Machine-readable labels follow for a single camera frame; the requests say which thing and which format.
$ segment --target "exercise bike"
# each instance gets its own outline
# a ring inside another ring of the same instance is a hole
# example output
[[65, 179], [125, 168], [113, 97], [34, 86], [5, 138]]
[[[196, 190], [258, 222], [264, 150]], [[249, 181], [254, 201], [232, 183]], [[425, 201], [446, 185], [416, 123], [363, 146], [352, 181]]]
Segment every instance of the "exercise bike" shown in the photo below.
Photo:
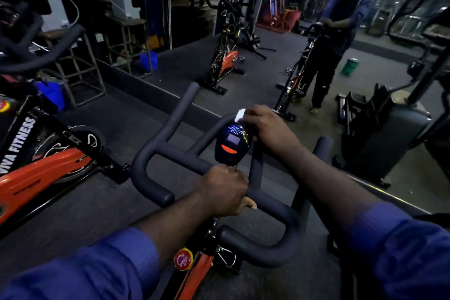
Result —
[[240, 24], [238, 18], [242, 16], [238, 3], [229, 0], [220, 0], [218, 5], [212, 5], [209, 0], [204, 0], [217, 14], [225, 18], [222, 33], [217, 41], [216, 49], [211, 61], [211, 67], [206, 79], [199, 78], [196, 82], [206, 89], [212, 90], [219, 95], [224, 95], [227, 89], [217, 85], [230, 72], [244, 75], [245, 71], [234, 66], [235, 61], [244, 64], [245, 58], [238, 57], [235, 50], [239, 35], [245, 26]]
[[[424, 49], [423, 56], [408, 67], [412, 80], [397, 88], [377, 83], [370, 100], [354, 92], [347, 96], [336, 96], [337, 121], [344, 126], [344, 132], [341, 155], [334, 158], [333, 164], [383, 188], [390, 186], [384, 182], [384, 178], [405, 153], [428, 140], [434, 129], [446, 121], [450, 113], [447, 108], [442, 117], [426, 130], [431, 116], [419, 101], [434, 80], [442, 75], [442, 67], [450, 55], [450, 38], [432, 30], [436, 26], [450, 27], [450, 10], [442, 8], [440, 16], [434, 17], [426, 25], [422, 41], [392, 33], [391, 27], [400, 17], [415, 12], [426, 0], [419, 0], [416, 5], [408, 8], [412, 1], [404, 2], [388, 26], [391, 38], [401, 39]], [[424, 70], [432, 44], [445, 49], [431, 68]], [[419, 83], [411, 93], [404, 90], [417, 82]], [[442, 99], [447, 100], [448, 86], [443, 86]]]
[[322, 36], [329, 38], [328, 35], [323, 34], [324, 26], [321, 23], [312, 24], [308, 29], [302, 32], [302, 35], [308, 36], [308, 45], [301, 52], [300, 59], [294, 64], [292, 69], [287, 68], [284, 71], [285, 75], [288, 75], [288, 79], [285, 84], [278, 83], [277, 88], [282, 89], [280, 97], [277, 103], [273, 107], [273, 111], [279, 116], [285, 118], [287, 121], [294, 122], [297, 120], [297, 116], [288, 112], [288, 106], [292, 101], [294, 95], [301, 97], [303, 92], [301, 91], [301, 78], [305, 71], [308, 58], [317, 43]]
[[0, 146], [0, 236], [98, 169], [118, 184], [128, 179], [128, 165], [104, 152], [103, 136], [90, 126], [65, 126], [52, 116], [57, 106], [33, 84], [84, 28], [74, 25], [42, 56], [28, 50], [39, 30], [31, 26], [18, 43], [0, 37], [0, 94], [16, 105], [1, 114], [10, 126]]
[[[215, 139], [215, 158], [228, 166], [238, 164], [251, 145], [251, 128], [245, 128], [242, 124], [236, 123], [234, 121], [236, 114], [222, 117], [187, 151], [169, 143], [169, 139], [180, 125], [183, 115], [198, 90], [198, 84], [194, 82], [190, 84], [169, 119], [138, 151], [131, 165], [131, 180], [136, 189], [162, 208], [173, 204], [175, 195], [149, 178], [147, 165], [154, 155], [162, 155], [199, 175], [204, 175], [213, 164], [200, 158], [199, 155]], [[333, 141], [330, 138], [320, 138], [314, 154], [326, 160], [332, 145]], [[281, 240], [273, 246], [264, 246], [226, 225], [217, 228], [218, 220], [211, 218], [194, 233], [186, 247], [176, 254], [174, 263], [171, 263], [163, 272], [157, 288], [157, 290], [162, 289], [160, 299], [190, 300], [211, 269], [211, 264], [215, 267], [222, 264], [226, 269], [238, 271], [239, 260], [243, 259], [259, 267], [276, 268], [289, 262], [294, 256], [301, 235], [306, 229], [306, 220], [304, 217], [302, 219], [300, 213], [308, 213], [309, 203], [301, 187], [298, 188], [291, 206], [263, 192], [260, 189], [262, 169], [263, 149], [255, 143], [247, 195], [256, 202], [258, 209], [285, 224], [286, 229]]]

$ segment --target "black pants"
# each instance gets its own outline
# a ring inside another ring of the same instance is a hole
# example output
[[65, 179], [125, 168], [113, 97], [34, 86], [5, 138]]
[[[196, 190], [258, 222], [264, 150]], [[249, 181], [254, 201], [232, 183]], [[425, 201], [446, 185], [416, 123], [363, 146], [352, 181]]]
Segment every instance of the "black pants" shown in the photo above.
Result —
[[318, 42], [312, 49], [297, 91], [301, 98], [305, 97], [308, 88], [317, 73], [314, 93], [312, 95], [312, 106], [314, 108], [320, 108], [322, 106], [322, 101], [328, 94], [330, 84], [333, 81], [334, 71], [341, 58], [342, 56], [336, 55], [331, 51], [328, 45], [323, 43]]

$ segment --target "gym floor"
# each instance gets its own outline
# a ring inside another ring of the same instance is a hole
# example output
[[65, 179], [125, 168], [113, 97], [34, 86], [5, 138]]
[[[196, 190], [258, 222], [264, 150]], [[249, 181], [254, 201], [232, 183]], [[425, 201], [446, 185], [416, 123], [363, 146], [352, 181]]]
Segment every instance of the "gym floor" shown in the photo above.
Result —
[[[241, 50], [240, 55], [246, 57], [243, 66], [246, 75], [228, 75], [221, 82], [221, 86], [228, 88], [226, 95], [201, 90], [194, 103], [225, 115], [255, 103], [272, 106], [277, 101], [280, 91], [274, 86], [285, 80], [279, 72], [295, 63], [306, 45], [306, 38], [261, 29], [257, 32], [262, 37], [262, 46], [273, 47], [277, 52], [262, 51], [268, 57], [262, 61]], [[215, 40], [209, 37], [162, 53], [158, 69], [146, 81], [182, 95], [190, 81], [207, 71]], [[348, 57], [356, 57], [361, 62], [350, 77], [338, 73]], [[336, 93], [353, 90], [370, 96], [376, 82], [398, 86], [408, 81], [406, 64], [353, 49], [346, 53], [337, 71], [319, 115], [312, 116], [308, 112], [311, 93], [303, 104], [295, 104], [290, 109], [298, 120], [289, 125], [309, 149], [314, 147], [319, 136], [329, 135], [335, 138], [335, 150], [339, 151], [341, 128], [335, 121]], [[423, 104], [433, 118], [442, 112], [440, 92], [440, 86], [433, 85], [423, 98]], [[73, 124], [90, 124], [102, 131], [113, 158], [122, 164], [131, 162], [136, 151], [167, 117], [112, 87], [108, 87], [107, 96], [70, 111], [66, 116]], [[172, 142], [187, 148], [200, 135], [198, 130], [182, 124]], [[213, 161], [213, 148], [208, 148], [202, 157]], [[250, 158], [246, 156], [239, 167], [248, 172], [249, 163]], [[176, 196], [187, 193], [198, 179], [192, 172], [160, 157], [152, 160], [148, 172]], [[392, 183], [390, 193], [430, 212], [448, 211], [450, 183], [424, 147], [408, 152], [388, 179]], [[265, 165], [262, 188], [289, 204], [296, 185], [285, 173]], [[117, 186], [101, 173], [94, 175], [0, 241], [0, 287], [20, 271], [67, 256], [156, 208], [134, 189], [130, 180]], [[239, 217], [223, 221], [266, 244], [275, 242], [284, 229], [281, 223], [260, 211], [247, 210]], [[340, 269], [337, 259], [325, 249], [326, 235], [326, 229], [311, 210], [307, 232], [292, 262], [270, 270], [245, 263], [239, 276], [210, 273], [196, 299], [338, 299]]]

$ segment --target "orange exercise bike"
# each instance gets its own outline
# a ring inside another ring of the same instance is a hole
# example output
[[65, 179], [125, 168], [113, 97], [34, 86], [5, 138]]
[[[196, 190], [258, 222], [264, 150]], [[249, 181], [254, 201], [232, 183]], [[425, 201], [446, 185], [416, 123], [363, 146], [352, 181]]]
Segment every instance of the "orange exercise bike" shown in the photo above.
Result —
[[196, 82], [219, 95], [224, 95], [227, 89], [217, 85], [230, 72], [244, 75], [243, 69], [234, 66], [235, 61], [243, 64], [244, 57], [238, 56], [235, 50], [239, 35], [245, 29], [245, 25], [240, 24], [238, 18], [243, 16], [238, 2], [230, 0], [220, 0], [218, 5], [212, 5], [209, 0], [205, 0], [209, 7], [217, 10], [217, 14], [225, 18], [221, 36], [216, 44], [211, 67], [206, 79], [199, 78]]
[[30, 26], [18, 42], [0, 36], [0, 237], [98, 169], [118, 184], [128, 179], [128, 165], [104, 153], [101, 134], [90, 126], [65, 126], [52, 116], [58, 107], [34, 84], [38, 70], [70, 48], [84, 28], [74, 25], [37, 56], [28, 47], [40, 28]]

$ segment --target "green can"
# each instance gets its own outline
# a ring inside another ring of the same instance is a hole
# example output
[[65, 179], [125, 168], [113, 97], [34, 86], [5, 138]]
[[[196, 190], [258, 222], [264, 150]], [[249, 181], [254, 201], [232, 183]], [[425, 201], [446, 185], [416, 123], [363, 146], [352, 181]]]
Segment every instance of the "green can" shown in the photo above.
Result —
[[355, 71], [359, 63], [360, 62], [356, 58], [349, 58], [344, 65], [341, 74], [350, 76]]

